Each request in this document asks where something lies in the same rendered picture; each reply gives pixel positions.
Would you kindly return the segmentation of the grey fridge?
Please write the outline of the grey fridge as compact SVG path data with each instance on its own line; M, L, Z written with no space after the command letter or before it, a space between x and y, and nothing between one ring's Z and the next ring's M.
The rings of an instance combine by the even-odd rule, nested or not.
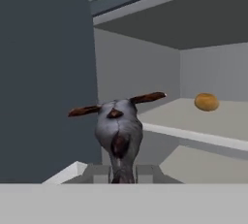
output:
M100 30L94 26L94 46L98 101L90 106L153 92L167 94L166 98L137 104L139 118L142 113L176 99L195 101L200 93L215 95L219 106L221 101L248 102L248 43L177 49ZM248 151L199 143L143 129L139 153L133 166L135 182L136 165L160 167L180 145L248 160ZM112 180L109 154L100 144L99 146L99 163L76 161L46 181L57 184L65 182L81 175L89 165L109 165Z

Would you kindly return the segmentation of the grey fish with brown fins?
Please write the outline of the grey fish with brown fins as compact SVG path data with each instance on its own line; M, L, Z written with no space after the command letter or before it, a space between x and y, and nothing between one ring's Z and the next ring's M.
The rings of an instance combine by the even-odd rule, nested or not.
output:
M164 92L153 92L132 98L113 100L101 105L74 108L68 117L91 113L98 115L95 136L108 153L112 183L134 183L133 166L143 138L142 123L138 119L137 104L166 98Z

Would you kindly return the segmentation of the white fridge shelf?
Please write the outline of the white fridge shelf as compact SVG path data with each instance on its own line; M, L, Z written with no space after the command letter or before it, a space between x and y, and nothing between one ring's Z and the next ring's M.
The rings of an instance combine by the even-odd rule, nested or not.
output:
M180 98L139 116L145 131L248 151L248 102L221 101L214 112Z
M183 183L248 183L248 160L180 145L160 165Z
M139 0L94 26L177 49L248 43L248 0Z

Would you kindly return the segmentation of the round orange-brown bread roll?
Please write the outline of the round orange-brown bread roll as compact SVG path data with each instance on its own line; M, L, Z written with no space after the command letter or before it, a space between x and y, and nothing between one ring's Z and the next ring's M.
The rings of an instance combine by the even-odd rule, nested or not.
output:
M204 112L212 112L218 109L219 100L211 93L200 93L194 101L195 106Z

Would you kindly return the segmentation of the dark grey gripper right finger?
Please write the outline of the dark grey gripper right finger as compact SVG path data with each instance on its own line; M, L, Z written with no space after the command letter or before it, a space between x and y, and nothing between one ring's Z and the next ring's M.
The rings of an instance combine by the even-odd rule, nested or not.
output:
M157 165L136 165L136 183L179 183L165 175Z

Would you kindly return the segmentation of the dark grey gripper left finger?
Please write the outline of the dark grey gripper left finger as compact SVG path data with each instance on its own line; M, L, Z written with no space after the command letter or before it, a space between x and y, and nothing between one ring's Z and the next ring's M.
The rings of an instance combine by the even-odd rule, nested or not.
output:
M109 165L89 165L85 171L67 183L109 183L111 168Z

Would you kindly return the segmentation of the dark grey fridge door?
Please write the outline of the dark grey fridge door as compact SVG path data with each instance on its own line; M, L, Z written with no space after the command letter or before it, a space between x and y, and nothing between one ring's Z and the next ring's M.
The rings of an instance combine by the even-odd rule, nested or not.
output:
M87 0L0 0L0 183L41 183L97 164L93 21Z

